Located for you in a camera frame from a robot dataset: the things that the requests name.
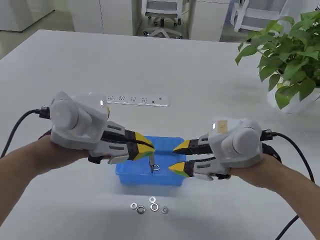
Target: blue plastic container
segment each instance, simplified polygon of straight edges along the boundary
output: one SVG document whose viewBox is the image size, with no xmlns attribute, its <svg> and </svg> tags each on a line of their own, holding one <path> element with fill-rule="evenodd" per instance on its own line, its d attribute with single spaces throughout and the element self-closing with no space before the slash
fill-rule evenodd
<svg viewBox="0 0 320 240">
<path fill-rule="evenodd" d="M 158 164 L 160 169 L 151 173 L 149 157 L 119 163 L 115 167 L 115 174 L 119 176 L 121 184 L 181 186 L 185 177 L 170 171 L 168 167 L 186 161 L 185 155 L 173 153 L 173 149 L 184 140 L 179 137 L 146 136 L 146 138 L 154 145 L 154 163 Z"/>
</svg>

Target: metal washer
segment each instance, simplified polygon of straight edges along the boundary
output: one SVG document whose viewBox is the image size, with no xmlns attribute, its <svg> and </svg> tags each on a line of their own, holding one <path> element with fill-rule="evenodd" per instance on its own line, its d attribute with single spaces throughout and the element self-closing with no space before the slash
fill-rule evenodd
<svg viewBox="0 0 320 240">
<path fill-rule="evenodd" d="M 151 211 L 156 212 L 156 211 L 159 210 L 159 205 L 156 204 L 156 203 L 152 203 L 152 204 L 150 205 L 150 209 L 151 209 Z"/>
<path fill-rule="evenodd" d="M 149 197 L 149 203 L 154 204 L 156 202 L 156 197 L 155 196 L 151 196 Z"/>
<path fill-rule="evenodd" d="M 163 208 L 161 208 L 161 213 L 167 214 L 168 212 L 169 212 L 169 208 L 167 206 L 164 206 Z"/>
<path fill-rule="evenodd" d="M 153 170 L 154 171 L 160 170 L 160 166 L 158 164 L 153 165 Z"/>
<path fill-rule="evenodd" d="M 138 214 L 144 214 L 144 213 L 146 212 L 146 209 L 145 209 L 144 206 L 138 206 L 138 207 L 136 208 L 136 212 L 137 212 Z"/>
<path fill-rule="evenodd" d="M 138 204 L 137 204 L 136 202 L 133 202 L 133 203 L 130 204 L 130 208 L 131 208 L 132 210 L 136 210 L 137 207 L 138 207 Z"/>
</svg>

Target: office chair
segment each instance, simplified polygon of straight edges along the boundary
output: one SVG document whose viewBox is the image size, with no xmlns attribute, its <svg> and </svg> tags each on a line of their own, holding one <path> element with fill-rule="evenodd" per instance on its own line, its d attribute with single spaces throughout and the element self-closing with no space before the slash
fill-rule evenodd
<svg viewBox="0 0 320 240">
<path fill-rule="evenodd" d="M 163 34 L 169 39 L 169 34 L 176 35 L 177 39 L 182 39 L 182 33 L 165 27 L 165 19 L 171 19 L 173 25 L 181 25 L 181 18 L 184 8 L 184 0 L 144 0 L 142 3 L 142 12 L 149 19 L 153 20 L 154 27 L 148 27 L 143 31 L 146 37 L 154 37 Z"/>
<path fill-rule="evenodd" d="M 246 29 L 260 31 L 269 20 L 278 20 L 288 14 L 290 0 L 236 0 L 232 9 L 231 24 L 234 31 Z"/>
</svg>

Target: gray floor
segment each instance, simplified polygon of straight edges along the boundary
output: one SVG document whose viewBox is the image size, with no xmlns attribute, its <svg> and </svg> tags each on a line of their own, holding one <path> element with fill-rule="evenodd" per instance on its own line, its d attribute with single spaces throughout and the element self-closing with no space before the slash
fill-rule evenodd
<svg viewBox="0 0 320 240">
<path fill-rule="evenodd" d="M 182 18 L 182 25 L 175 27 L 179 32 L 182 32 L 184 39 L 188 39 L 186 18 L 185 14 Z M 144 17 L 137 33 L 138 36 L 143 36 L 143 30 L 148 25 L 152 24 L 152 21 L 148 21 L 147 17 Z M 173 29 L 173 22 L 171 20 L 165 21 L 165 27 Z M 0 59 L 10 53 L 19 44 L 25 41 L 28 37 L 34 34 L 39 29 L 45 30 L 58 30 L 58 31 L 74 31 L 74 25 L 72 22 L 71 14 L 68 12 L 53 11 L 46 17 L 42 18 L 32 26 L 25 29 L 23 32 L 11 32 L 0 31 Z M 225 24 L 222 31 L 221 42 L 240 42 L 246 37 L 246 34 L 240 32 L 234 32 L 231 25 Z"/>
</svg>

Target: white flower pot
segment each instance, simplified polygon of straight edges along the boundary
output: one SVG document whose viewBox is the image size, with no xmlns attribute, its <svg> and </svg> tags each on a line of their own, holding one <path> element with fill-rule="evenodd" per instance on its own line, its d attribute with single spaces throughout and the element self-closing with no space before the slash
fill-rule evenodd
<svg viewBox="0 0 320 240">
<path fill-rule="evenodd" d="M 268 94 L 267 94 L 267 101 L 271 104 L 272 107 L 279 109 L 275 94 L 278 90 L 278 85 L 276 85 Z M 280 111 L 286 114 L 296 114 L 301 110 L 305 109 L 309 104 L 316 101 L 320 97 L 320 89 L 316 88 L 314 91 L 307 96 L 302 101 L 299 100 L 299 93 L 293 96 L 290 100 L 290 103 L 282 108 Z"/>
</svg>

